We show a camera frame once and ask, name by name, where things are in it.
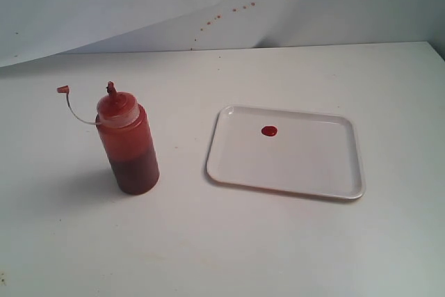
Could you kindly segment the red sauce squeeze bottle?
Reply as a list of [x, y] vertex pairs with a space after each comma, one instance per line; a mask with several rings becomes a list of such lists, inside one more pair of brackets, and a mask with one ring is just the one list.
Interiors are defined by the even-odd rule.
[[97, 103], [95, 120], [88, 122], [74, 113], [69, 86], [61, 86], [57, 92], [65, 95], [67, 107], [78, 121], [96, 126], [123, 193], [142, 195], [155, 187], [160, 171], [154, 141], [147, 112], [133, 94], [116, 90], [109, 81], [106, 95]]

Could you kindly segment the red sauce blob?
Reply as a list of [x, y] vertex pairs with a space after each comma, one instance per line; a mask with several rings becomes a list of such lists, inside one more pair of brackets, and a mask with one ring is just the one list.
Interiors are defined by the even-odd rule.
[[274, 137], [277, 135], [277, 127], [273, 125], [266, 125], [261, 129], [261, 133], [267, 137]]

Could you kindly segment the white rectangular plastic tray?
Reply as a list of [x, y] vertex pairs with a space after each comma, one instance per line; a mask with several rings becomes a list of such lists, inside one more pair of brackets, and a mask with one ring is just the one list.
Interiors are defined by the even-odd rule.
[[[266, 125], [277, 135], [264, 136]], [[222, 185], [336, 201], [357, 200], [366, 189], [353, 124], [322, 113], [225, 107], [206, 172]]]

